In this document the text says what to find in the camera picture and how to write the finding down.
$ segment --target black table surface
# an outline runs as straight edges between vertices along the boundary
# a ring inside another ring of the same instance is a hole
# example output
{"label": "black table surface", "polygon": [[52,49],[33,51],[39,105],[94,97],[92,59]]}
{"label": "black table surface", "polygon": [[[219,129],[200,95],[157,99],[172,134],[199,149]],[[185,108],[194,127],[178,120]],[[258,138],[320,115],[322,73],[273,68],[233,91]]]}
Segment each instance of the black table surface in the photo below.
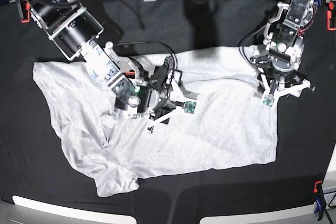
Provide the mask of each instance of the black table surface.
{"label": "black table surface", "polygon": [[[272,15],[278,0],[83,0],[105,27],[103,44],[161,41],[176,52],[237,46]],[[335,32],[326,8],[304,35],[300,72],[315,93],[278,105],[276,161],[226,170],[139,179],[140,189],[99,198],[93,179],[73,170],[50,126],[43,94],[33,81],[37,61],[66,59],[33,22],[21,24],[15,4],[0,6],[0,198],[12,195],[83,210],[134,216],[138,223],[198,223],[206,216],[252,214],[313,203],[336,141]],[[257,36],[250,43],[261,42]],[[125,47],[123,54],[165,52]]]}

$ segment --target gray t-shirt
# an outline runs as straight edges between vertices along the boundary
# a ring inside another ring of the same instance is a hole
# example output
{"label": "gray t-shirt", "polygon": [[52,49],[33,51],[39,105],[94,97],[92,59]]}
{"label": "gray t-shirt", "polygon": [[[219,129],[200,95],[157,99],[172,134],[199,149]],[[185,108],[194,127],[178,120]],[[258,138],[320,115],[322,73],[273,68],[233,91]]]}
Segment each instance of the gray t-shirt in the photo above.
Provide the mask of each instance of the gray t-shirt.
{"label": "gray t-shirt", "polygon": [[[257,55],[256,46],[246,48]],[[166,55],[137,57],[147,70]],[[71,167],[108,197],[138,189],[138,178],[267,164],[276,158],[277,111],[256,95],[254,69],[238,48],[177,54],[188,91],[198,93],[195,114],[181,112],[168,125],[146,131],[146,119],[117,118],[115,95],[93,81],[84,62],[35,63],[51,125]]]}

